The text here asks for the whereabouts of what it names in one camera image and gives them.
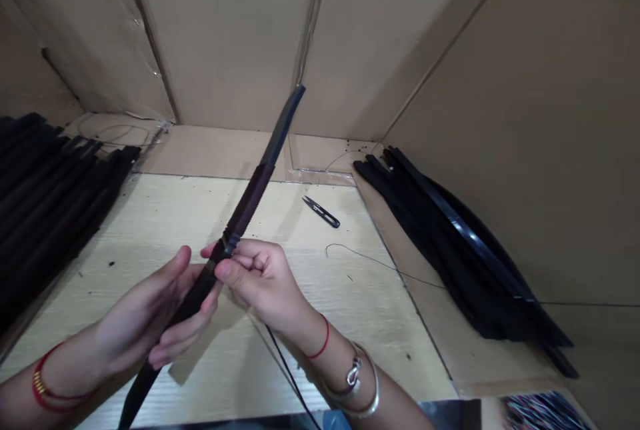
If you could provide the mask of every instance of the bundle of black rods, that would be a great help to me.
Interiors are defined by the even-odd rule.
[[[507,252],[456,196],[420,173],[397,148],[354,162],[438,272],[451,298],[484,338],[536,342],[562,375],[578,376],[558,347],[569,338],[546,314]]]
[[[101,147],[36,113],[0,118],[0,335],[100,228],[140,154]]]

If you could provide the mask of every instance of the red string bracelet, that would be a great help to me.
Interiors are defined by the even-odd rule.
[[[40,359],[38,364],[35,366],[35,370],[33,371],[33,379],[31,380],[31,389],[33,390],[33,396],[35,397],[36,402],[38,402],[38,404],[45,410],[58,412],[58,413],[64,413],[70,410],[74,410],[78,408],[78,406],[80,406],[82,402],[78,403],[77,405],[72,405],[71,407],[56,407],[48,403],[44,399],[43,397],[44,395],[52,399],[69,401],[69,400],[84,399],[93,393],[93,392],[90,392],[86,395],[74,395],[72,397],[63,397],[61,395],[56,395],[54,392],[46,388],[45,383],[42,381],[42,367],[44,366],[49,356],[53,353],[53,351],[56,350],[56,348],[58,348],[62,344],[63,342],[58,343],[54,348],[49,350],[44,357]]]
[[[322,313],[320,314],[320,316],[324,318],[325,323],[327,324],[327,338],[325,339],[325,344],[322,346],[322,348],[318,353],[312,356],[305,355],[305,357],[308,358],[309,360],[313,360],[314,358],[318,358],[320,355],[322,355],[322,352],[324,352],[324,350],[327,348],[327,344],[329,343],[329,320],[327,320],[327,318],[324,315],[322,315]]]

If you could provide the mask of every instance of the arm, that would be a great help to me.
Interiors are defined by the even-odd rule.
[[[205,258],[213,245],[202,250]],[[327,338],[324,318],[300,292],[287,258],[280,246],[258,240],[243,239],[232,260],[224,260],[215,269],[218,279],[228,285],[240,301],[252,306],[264,323],[286,336],[306,355],[320,352]],[[329,325],[329,341],[320,356],[310,360],[316,372],[332,391],[348,390],[346,376],[355,351],[347,338]],[[420,407],[382,369],[379,378],[379,406],[365,419],[347,416],[354,430],[424,429],[433,426]],[[373,368],[362,358],[360,390],[348,402],[354,411],[366,409],[375,394]]]
[[[180,248],[164,267],[129,290],[102,320],[56,348],[41,371],[48,390],[62,397],[87,395],[114,374],[135,365],[149,350],[149,362],[156,368],[188,350],[207,328],[221,288],[217,285],[212,290],[200,312],[162,333],[202,270],[202,265],[190,265],[190,258],[190,248]],[[60,411],[40,406],[32,392],[36,364],[0,385],[0,428],[53,428],[86,400],[45,395],[45,403]]]

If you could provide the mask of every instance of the hand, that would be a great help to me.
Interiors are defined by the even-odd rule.
[[[108,366],[108,374],[129,368],[149,350],[149,363],[161,368],[186,352],[209,326],[221,283],[198,313],[162,332],[203,268],[190,265],[190,259],[191,249],[180,248],[170,262],[129,290],[90,327],[97,356]]]
[[[209,258],[215,243],[200,255]],[[256,316],[303,349],[307,332],[317,328],[326,334],[322,316],[304,297],[289,268],[282,247],[261,240],[242,239],[230,260],[222,260],[215,276],[237,299],[255,310]]]

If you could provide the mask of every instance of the cardboard wall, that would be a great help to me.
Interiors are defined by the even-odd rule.
[[[14,0],[84,110],[172,119],[134,0]]]
[[[605,429],[640,397],[638,34],[638,0],[487,0],[385,139],[504,244]]]
[[[83,114],[12,0],[0,0],[0,55],[0,116],[36,111],[50,124],[65,126]]]
[[[270,131],[309,0],[141,0],[180,122]]]
[[[141,0],[180,123],[270,131],[317,16],[293,123],[382,136],[480,0]]]
[[[322,0],[303,80],[307,93],[293,131],[380,139],[462,26],[452,14],[444,38],[428,33],[450,2]]]

